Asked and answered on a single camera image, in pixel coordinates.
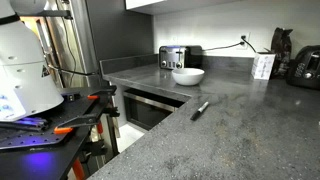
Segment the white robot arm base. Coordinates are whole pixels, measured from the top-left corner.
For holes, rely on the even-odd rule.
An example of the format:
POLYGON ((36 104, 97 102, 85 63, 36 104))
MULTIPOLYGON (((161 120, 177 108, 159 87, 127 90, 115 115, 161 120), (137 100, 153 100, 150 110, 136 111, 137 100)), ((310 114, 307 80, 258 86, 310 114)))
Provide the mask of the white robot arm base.
POLYGON ((0 121, 13 122, 52 109, 63 97, 50 75, 41 43, 21 20, 47 0, 0 0, 0 121))

